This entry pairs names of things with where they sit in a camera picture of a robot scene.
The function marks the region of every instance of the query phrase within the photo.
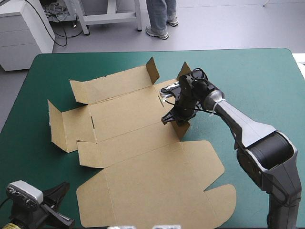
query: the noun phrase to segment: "green tabletop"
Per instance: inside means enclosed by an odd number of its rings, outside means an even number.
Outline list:
[[[158,83],[175,78],[186,61],[191,68],[203,68],[232,105],[285,133],[299,150],[297,166],[305,187],[305,81],[289,50],[42,54],[34,60],[0,134],[0,200],[12,181],[22,179],[40,190],[67,181],[71,187],[60,212],[80,226],[76,188],[100,170],[80,166],[77,151],[67,154],[51,143],[47,99],[61,111],[82,106],[75,102],[69,79],[85,81],[123,71],[152,56],[161,76]],[[268,195],[240,168],[229,128],[219,117],[198,112],[183,140],[202,139],[212,143],[225,167],[209,188],[230,183],[237,190],[235,212],[223,226],[266,227]],[[305,227],[304,202],[299,227]],[[1,209],[0,225],[8,222],[10,208],[6,203]]]

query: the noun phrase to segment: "white drawer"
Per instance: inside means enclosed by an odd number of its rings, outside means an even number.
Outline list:
[[[0,47],[0,65],[6,71],[29,69],[38,54],[37,44]]]
[[[36,43],[30,30],[0,32],[0,47]]]
[[[28,30],[29,27],[25,23],[21,15],[0,17],[0,32]]]

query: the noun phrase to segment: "gray floor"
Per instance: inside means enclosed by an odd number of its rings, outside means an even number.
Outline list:
[[[138,32],[135,23],[91,26],[90,36],[69,39],[54,52],[128,52],[285,47],[305,53],[305,0],[177,0],[179,26],[170,27],[169,39]],[[88,14],[104,11],[99,0],[84,1]],[[118,10],[132,10],[132,0],[121,0]],[[145,0],[141,0],[143,26],[149,24]],[[76,34],[65,24],[68,35]],[[27,71],[0,69],[0,131]]]

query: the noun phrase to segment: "flattened cardboard box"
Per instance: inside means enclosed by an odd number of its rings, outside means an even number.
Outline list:
[[[185,64],[183,71],[188,70]],[[164,126],[161,117],[171,106],[158,95],[175,80],[153,85],[158,78],[151,58],[106,77],[71,80],[76,101],[88,105],[60,112],[48,101],[52,142],[66,152],[78,150],[81,165],[99,168],[179,142],[189,124]]]
[[[77,190],[84,227],[181,225],[213,229],[234,212],[236,191],[204,191],[224,167],[207,141],[176,142],[112,165]]]
[[[184,63],[178,76],[189,72]],[[49,102],[52,142],[66,152],[78,149],[81,165],[106,168],[77,191],[85,227],[212,229],[234,211],[233,186],[203,192],[224,172],[212,146],[181,143],[188,123],[161,123],[172,106],[158,92],[176,80],[153,85],[158,78],[151,58],[124,72],[71,81],[76,101],[86,106],[61,113]]]

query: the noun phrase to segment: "sneaker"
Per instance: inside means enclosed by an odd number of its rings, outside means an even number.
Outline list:
[[[146,29],[145,29],[146,33],[152,37],[159,37],[163,40],[167,39],[169,37],[168,35],[168,32],[166,32],[165,34],[158,34],[157,32],[154,32],[152,30],[152,27],[149,25],[149,26],[146,26]]]
[[[171,25],[171,26],[177,26],[178,24],[179,24],[179,22],[178,22],[178,18],[177,17],[175,17],[173,20],[171,20],[171,21],[167,21],[167,23],[169,23],[169,25]]]

